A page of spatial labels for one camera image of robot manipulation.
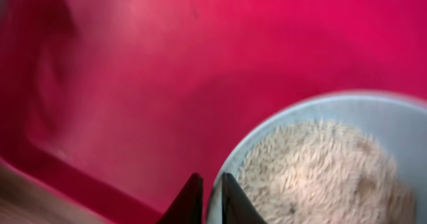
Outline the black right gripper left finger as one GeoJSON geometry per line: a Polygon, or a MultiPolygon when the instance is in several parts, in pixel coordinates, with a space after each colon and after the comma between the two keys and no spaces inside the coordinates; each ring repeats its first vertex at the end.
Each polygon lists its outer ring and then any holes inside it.
{"type": "Polygon", "coordinates": [[[202,224],[203,178],[192,173],[156,224],[202,224]]]}

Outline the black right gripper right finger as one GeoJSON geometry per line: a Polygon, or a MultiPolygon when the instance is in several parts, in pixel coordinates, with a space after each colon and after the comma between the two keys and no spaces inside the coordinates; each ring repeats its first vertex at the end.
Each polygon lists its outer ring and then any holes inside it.
{"type": "Polygon", "coordinates": [[[266,224],[231,173],[222,174],[222,223],[266,224]]]}

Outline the rice and food scraps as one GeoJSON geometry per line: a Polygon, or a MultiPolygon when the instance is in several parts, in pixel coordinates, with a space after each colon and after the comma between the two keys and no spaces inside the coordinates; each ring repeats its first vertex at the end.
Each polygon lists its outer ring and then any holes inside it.
{"type": "Polygon", "coordinates": [[[414,223],[416,201],[370,136],[331,121],[278,127],[246,155],[237,180],[268,223],[414,223]]]}

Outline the light blue rice bowl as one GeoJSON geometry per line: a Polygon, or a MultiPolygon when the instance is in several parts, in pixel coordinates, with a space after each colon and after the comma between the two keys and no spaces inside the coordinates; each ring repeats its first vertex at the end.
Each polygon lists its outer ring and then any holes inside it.
{"type": "Polygon", "coordinates": [[[426,223],[426,102],[381,91],[329,93],[300,101],[267,118],[229,154],[220,171],[235,175],[247,152],[280,125],[329,119],[371,134],[393,155],[417,200],[416,221],[426,223]]]}

